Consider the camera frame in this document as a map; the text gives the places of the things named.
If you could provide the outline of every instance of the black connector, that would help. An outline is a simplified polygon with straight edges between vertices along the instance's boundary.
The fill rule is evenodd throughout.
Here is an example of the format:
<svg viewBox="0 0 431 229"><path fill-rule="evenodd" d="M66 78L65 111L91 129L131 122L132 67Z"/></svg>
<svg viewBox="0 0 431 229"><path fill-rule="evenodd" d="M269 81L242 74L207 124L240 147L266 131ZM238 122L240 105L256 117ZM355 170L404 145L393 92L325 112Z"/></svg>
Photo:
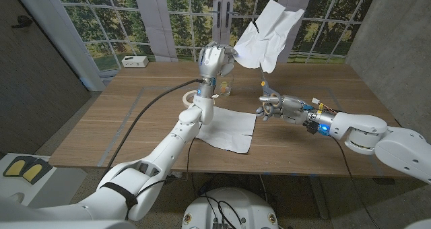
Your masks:
<svg viewBox="0 0 431 229"><path fill-rule="evenodd" d="M304 121L303 124L307 127L307 131L315 134L319 130L319 124L316 121Z"/></svg>

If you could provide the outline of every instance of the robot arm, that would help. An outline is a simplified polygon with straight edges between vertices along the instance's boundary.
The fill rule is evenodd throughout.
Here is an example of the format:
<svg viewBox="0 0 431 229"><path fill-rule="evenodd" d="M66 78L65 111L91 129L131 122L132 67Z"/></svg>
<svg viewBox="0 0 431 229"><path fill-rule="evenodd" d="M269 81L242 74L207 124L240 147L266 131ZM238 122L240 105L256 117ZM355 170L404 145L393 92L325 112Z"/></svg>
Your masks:
<svg viewBox="0 0 431 229"><path fill-rule="evenodd" d="M140 220L156 200L163 181L185 145L199 133L199 124L213 118L213 91L217 75L233 69L235 50L226 45L209 43L199 56L199 83L193 104L179 115L174 129L150 155L123 162L109 170L96 192L75 205L32 209L17 204L24 211L23 220ZM228 63L223 65L225 57Z"/></svg>
<svg viewBox="0 0 431 229"><path fill-rule="evenodd" d="M376 154L387 166L431 184L431 145L417 132L390 127L378 117L315 109L302 100L282 96L259 98L257 109L264 120L280 117L293 124L303 124L314 134L330 135L338 140L347 135L345 145L364 155Z"/></svg>

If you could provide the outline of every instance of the white napkin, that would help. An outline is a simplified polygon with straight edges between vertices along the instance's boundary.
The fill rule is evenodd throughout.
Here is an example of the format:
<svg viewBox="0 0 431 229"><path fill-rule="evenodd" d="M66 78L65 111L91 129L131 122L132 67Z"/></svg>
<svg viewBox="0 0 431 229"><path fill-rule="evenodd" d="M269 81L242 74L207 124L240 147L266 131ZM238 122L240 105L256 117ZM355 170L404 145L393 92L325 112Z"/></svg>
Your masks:
<svg viewBox="0 0 431 229"><path fill-rule="evenodd" d="M260 64L267 73L274 70L290 29L304 14L302 9L297 12L285 9L283 5L270 0L256 20L259 32L252 22L248 24L234 47L238 52L234 58L243 67L258 68Z"/></svg>
<svg viewBox="0 0 431 229"><path fill-rule="evenodd" d="M214 107L213 121L202 125L196 138L213 147L236 153L247 153L255 129L255 114Z"/></svg>

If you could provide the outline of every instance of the yellow pad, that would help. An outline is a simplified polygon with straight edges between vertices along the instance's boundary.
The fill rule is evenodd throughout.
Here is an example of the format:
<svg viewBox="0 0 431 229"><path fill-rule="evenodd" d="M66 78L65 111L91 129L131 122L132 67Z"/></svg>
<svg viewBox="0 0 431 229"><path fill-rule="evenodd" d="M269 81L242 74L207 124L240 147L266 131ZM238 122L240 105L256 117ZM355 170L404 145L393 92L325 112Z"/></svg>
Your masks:
<svg viewBox="0 0 431 229"><path fill-rule="evenodd" d="M36 164L27 170L22 176L28 181L31 182L32 179L42 170L42 165Z"/></svg>
<svg viewBox="0 0 431 229"><path fill-rule="evenodd" d="M26 162L23 160L16 161L10 166L10 168L6 171L6 176L19 176L22 168L26 165Z"/></svg>

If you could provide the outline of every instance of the glass cup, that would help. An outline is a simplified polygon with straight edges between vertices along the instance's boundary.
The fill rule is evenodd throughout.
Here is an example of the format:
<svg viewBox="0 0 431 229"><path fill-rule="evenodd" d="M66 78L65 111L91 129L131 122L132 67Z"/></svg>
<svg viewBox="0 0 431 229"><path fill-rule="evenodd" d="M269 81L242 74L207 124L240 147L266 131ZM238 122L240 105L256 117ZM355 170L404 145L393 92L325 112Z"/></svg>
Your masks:
<svg viewBox="0 0 431 229"><path fill-rule="evenodd" d="M219 83L218 91L220 96L229 96L230 92L232 91L232 84L234 83L234 75L229 73L225 77L219 77L217 82Z"/></svg>

